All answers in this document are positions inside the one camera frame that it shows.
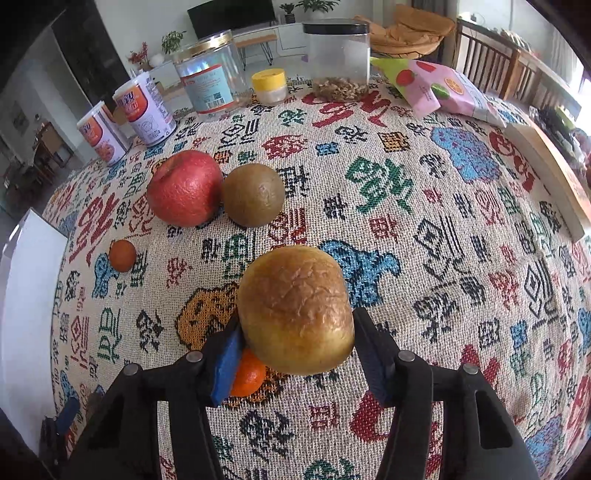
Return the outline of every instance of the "table leg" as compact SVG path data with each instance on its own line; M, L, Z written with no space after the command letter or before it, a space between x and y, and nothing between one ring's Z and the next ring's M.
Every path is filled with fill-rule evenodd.
M271 47L269 46L269 42L261 43L262 52L265 54L265 58L269 65L273 65L273 52L271 51Z
M238 56L240 57L240 61L242 62L242 67L244 68L244 71L246 71L246 47L238 49Z

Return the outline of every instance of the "pink snack bag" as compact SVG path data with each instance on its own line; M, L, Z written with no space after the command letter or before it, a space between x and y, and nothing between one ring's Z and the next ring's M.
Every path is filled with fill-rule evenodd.
M505 121L474 84L445 65L409 59L376 59L371 63L386 75L418 118L443 108L506 127Z

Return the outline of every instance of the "orange slice illustration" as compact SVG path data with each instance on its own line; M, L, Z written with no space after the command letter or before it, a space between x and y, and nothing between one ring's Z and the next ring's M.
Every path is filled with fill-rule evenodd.
M445 79L445 84L458 95L464 95L464 90L459 83L452 79Z

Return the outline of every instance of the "can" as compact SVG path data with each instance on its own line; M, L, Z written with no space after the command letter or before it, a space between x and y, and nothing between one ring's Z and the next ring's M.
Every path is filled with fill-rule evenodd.
M147 147L168 138L177 122L164 106L164 101L149 72L120 86L113 100L125 112L127 121Z
M109 166L121 160L131 146L102 100L82 117L76 128Z

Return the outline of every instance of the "woven fabric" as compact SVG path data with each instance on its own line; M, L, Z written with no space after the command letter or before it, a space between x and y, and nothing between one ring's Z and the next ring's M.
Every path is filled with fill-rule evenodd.
M511 115L521 114L506 106ZM155 218L145 189L181 150L208 152L224 173L260 162L285 183L283 212L241 229L220 211L196 228ZM281 245L318 247L345 267L353 307L432 364L479 365L526 440L543 479L559 478L587 437L591 398L591 239L572 244L554 201L502 132L435 112L422 121L386 83L359 103L321 103L290 87L281 106L228 119L180 120L164 143L135 142L107 168L62 185L44 217L70 239L53 310L56 410L84 407L121 368L167 365L223 328L244 269ZM107 253L127 238L134 267ZM174 460L160 405L163 478ZM227 478L373 479L392 411L375 401L353 351L325 374L268 371L259 391L208 410ZM435 405L427 477L441 461Z

